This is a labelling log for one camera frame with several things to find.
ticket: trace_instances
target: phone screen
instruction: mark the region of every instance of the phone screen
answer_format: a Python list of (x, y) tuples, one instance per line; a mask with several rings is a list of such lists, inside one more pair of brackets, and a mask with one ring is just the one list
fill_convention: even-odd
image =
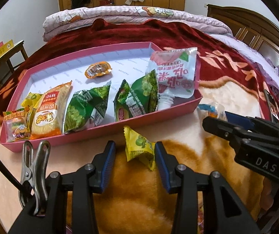
[(267, 90), (264, 90), (264, 94), (270, 112), (270, 120), (274, 123), (279, 123), (279, 112), (275, 99)]

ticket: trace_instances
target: pink box on table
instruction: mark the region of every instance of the pink box on table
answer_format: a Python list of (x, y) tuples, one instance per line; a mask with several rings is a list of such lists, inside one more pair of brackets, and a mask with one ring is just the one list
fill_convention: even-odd
[[(125, 125), (136, 128), (192, 113), (202, 99), (198, 90), (195, 90), (192, 98), (186, 99), (184, 100), (185, 102), (174, 105), (169, 109), (119, 122), (114, 121), (112, 100), (122, 80), (126, 79), (128, 83), (133, 83), (136, 79), (142, 77), (148, 66), (150, 55), (152, 52), (160, 50), (159, 47), (151, 42), (135, 42), (94, 47), (54, 58), (34, 66), (26, 72), (14, 92), (7, 111), (21, 108), (21, 103), (29, 92), (43, 94), (50, 88), (72, 80), (72, 89), (66, 105), (68, 106), (74, 92), (99, 87), (104, 85), (106, 81), (111, 80), (108, 108), (102, 122), (103, 125), (75, 133), (45, 138), (52, 146), (92, 139), (100, 135), (115, 134), (123, 131)], [(92, 80), (86, 79), (84, 71), (87, 67), (92, 63), (100, 61), (108, 61), (110, 63), (112, 67), (111, 74)], [(31, 143), (34, 147), (37, 147), (41, 140), (43, 139), (31, 140)], [(3, 124), (0, 143), (13, 152), (20, 152), (22, 151), (24, 140), (7, 143), (5, 126)]]

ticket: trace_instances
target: black rod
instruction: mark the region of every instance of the black rod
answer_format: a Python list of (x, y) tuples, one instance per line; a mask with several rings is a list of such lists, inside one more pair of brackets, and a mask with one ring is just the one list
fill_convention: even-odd
[(31, 194), (27, 192), (25, 187), (20, 184), (20, 182), (10, 173), (10, 171), (5, 167), (5, 165), (0, 160), (0, 172), (25, 196), (31, 197)]

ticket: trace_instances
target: headboard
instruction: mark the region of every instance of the headboard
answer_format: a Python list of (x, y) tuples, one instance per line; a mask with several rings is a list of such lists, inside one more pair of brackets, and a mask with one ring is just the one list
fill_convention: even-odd
[(224, 22), (238, 40), (279, 65), (279, 28), (269, 19), (248, 9), (212, 4), (207, 15)]

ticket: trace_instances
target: red blanket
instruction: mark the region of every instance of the red blanket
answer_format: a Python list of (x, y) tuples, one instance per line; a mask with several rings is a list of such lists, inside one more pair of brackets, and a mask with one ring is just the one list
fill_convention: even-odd
[(260, 99), (261, 113), (269, 117), (263, 90), (264, 78), (234, 49), (183, 23), (150, 20), (141, 25), (115, 25), (97, 19), (92, 26), (64, 32), (26, 60), (0, 90), (0, 115), (8, 107), (18, 82), (27, 69), (78, 50), (115, 43), (151, 41), (160, 48), (197, 47), (201, 59), (200, 85), (217, 88), (233, 81)]

